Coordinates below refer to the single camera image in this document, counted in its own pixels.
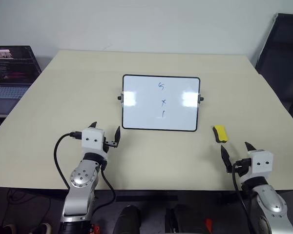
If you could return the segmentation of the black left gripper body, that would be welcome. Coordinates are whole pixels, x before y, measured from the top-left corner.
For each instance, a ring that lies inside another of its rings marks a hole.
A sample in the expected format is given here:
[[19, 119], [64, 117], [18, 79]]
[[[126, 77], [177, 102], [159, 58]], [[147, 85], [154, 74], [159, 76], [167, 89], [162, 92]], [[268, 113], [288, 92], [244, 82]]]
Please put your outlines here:
[[117, 148], [118, 147], [118, 141], [107, 141], [106, 137], [104, 137], [103, 151], [105, 153], [108, 153], [108, 150], [109, 150], [110, 147]]

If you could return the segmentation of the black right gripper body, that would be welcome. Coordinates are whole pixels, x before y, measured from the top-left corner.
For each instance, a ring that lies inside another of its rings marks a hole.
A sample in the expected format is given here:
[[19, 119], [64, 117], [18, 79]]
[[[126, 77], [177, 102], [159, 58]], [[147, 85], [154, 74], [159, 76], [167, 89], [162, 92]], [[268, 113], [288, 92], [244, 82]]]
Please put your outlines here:
[[232, 174], [237, 173], [239, 177], [242, 177], [247, 174], [250, 166], [251, 166], [250, 158], [238, 160], [232, 166]]

